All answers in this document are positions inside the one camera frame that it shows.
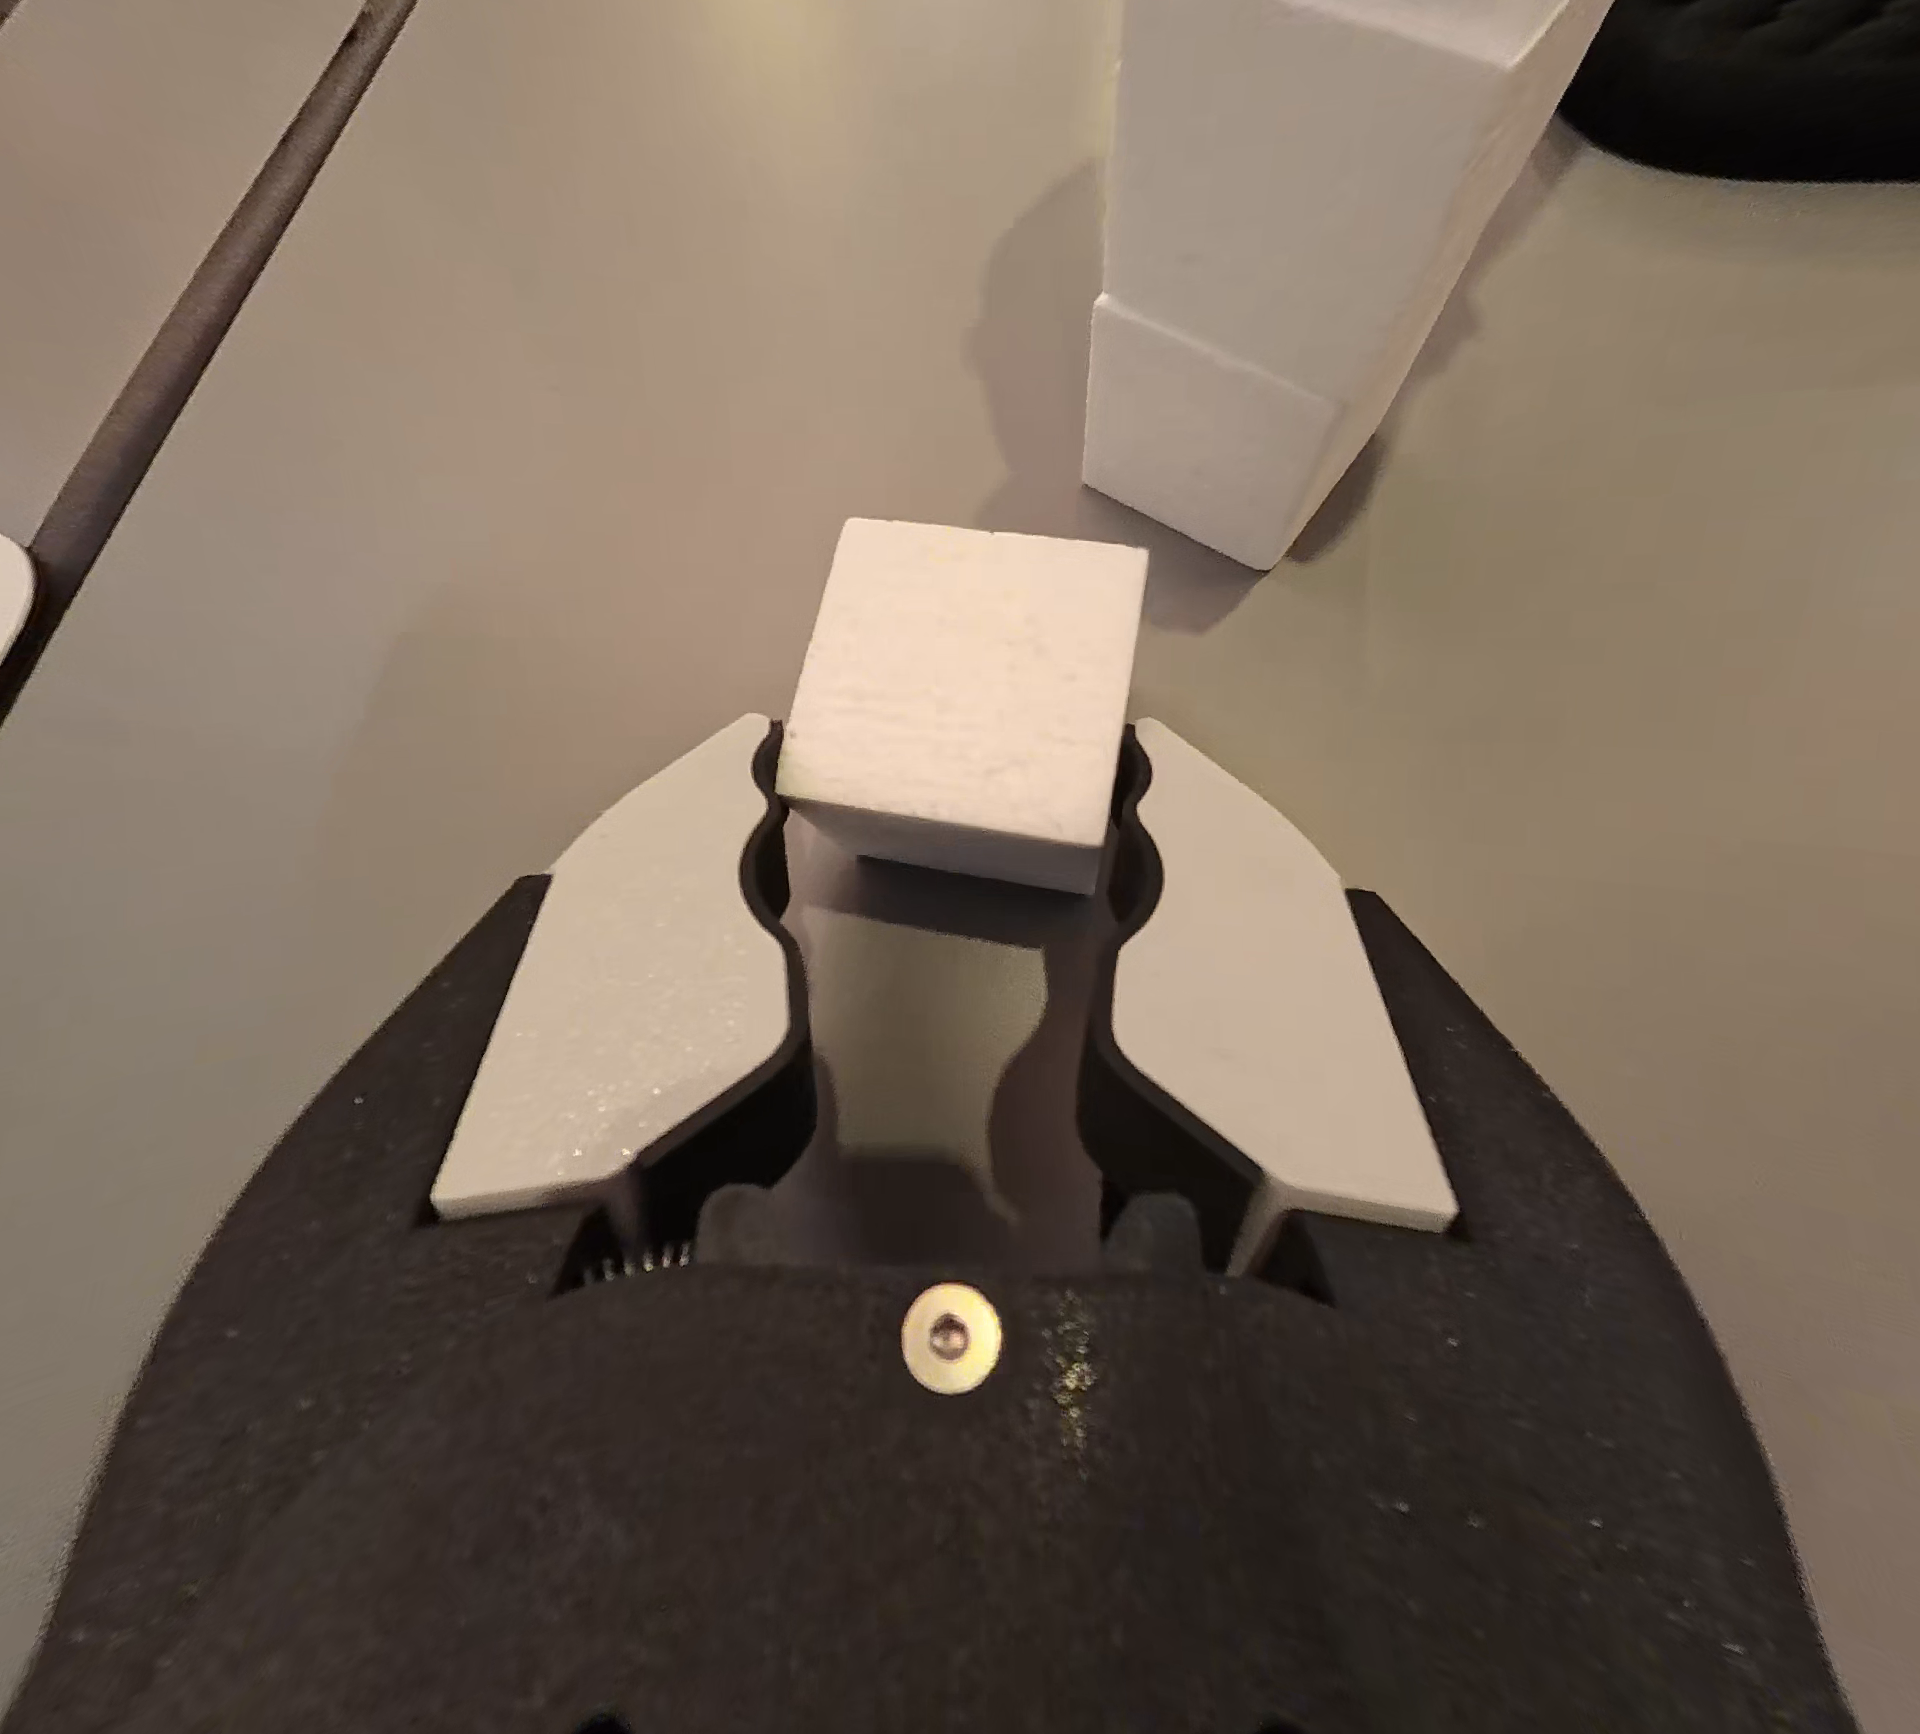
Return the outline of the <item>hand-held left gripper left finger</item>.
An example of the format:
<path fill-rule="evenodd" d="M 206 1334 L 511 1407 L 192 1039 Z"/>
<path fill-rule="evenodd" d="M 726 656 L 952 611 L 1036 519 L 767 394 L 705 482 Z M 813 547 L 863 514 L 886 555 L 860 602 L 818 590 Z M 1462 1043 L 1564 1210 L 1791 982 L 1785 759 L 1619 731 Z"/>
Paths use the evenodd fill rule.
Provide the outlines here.
<path fill-rule="evenodd" d="M 440 1220 L 582 1202 L 688 1252 L 714 1193 L 802 1159 L 818 1091 L 779 747 L 775 719 L 739 716 L 546 870 L 429 1188 Z"/>

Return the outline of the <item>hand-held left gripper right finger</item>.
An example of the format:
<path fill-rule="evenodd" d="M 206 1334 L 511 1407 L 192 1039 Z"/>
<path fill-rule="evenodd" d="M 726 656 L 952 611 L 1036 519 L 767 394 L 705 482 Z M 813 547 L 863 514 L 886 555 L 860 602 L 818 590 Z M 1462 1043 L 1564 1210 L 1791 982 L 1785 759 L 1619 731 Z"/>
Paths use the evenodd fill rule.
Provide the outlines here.
<path fill-rule="evenodd" d="M 1077 1066 L 1101 1241 L 1162 1216 L 1203 1271 L 1246 1275 L 1296 1213 L 1451 1232 L 1459 1202 L 1343 882 L 1157 719 L 1119 747 L 1107 904 Z"/>

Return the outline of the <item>white hard foam cube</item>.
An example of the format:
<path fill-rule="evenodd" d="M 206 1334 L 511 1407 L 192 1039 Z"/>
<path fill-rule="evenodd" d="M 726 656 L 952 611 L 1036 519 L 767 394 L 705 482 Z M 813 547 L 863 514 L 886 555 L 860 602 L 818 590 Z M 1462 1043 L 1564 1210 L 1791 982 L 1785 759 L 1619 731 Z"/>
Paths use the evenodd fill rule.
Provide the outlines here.
<path fill-rule="evenodd" d="M 1353 403 L 1091 306 L 1082 484 L 1246 570 L 1280 564 L 1369 435 Z"/>
<path fill-rule="evenodd" d="M 1122 0 L 1104 289 L 1327 402 L 1446 299 L 1613 0 Z"/>
<path fill-rule="evenodd" d="M 850 517 L 778 796 L 854 858 L 1087 898 L 1145 578 L 1140 545 Z"/>

